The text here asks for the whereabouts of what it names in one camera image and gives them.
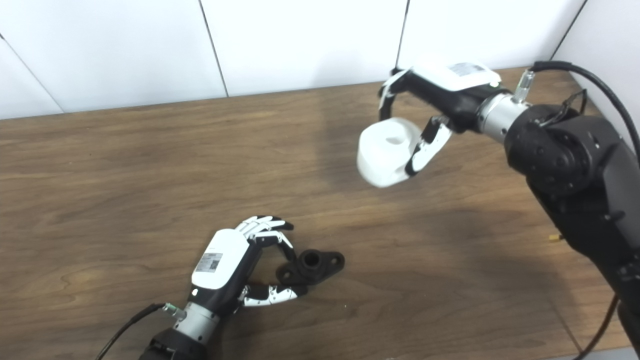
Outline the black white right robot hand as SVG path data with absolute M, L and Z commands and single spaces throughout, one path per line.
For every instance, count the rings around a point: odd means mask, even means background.
M 498 73 L 473 61 L 394 68 L 378 91 L 379 121 L 393 117 L 394 100 L 403 92 L 439 111 L 427 122 L 403 167 L 409 178 L 426 167 L 452 134 L 478 133 L 482 109 L 497 96 L 510 94 Z

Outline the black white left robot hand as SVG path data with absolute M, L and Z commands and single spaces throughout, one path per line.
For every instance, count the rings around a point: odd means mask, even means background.
M 290 263 L 297 259 L 283 233 L 293 228 L 279 217 L 256 215 L 218 230 L 190 276 L 188 303 L 224 318 L 242 307 L 276 305 L 308 294 L 306 285 L 249 283 L 265 248 L 279 247 Z

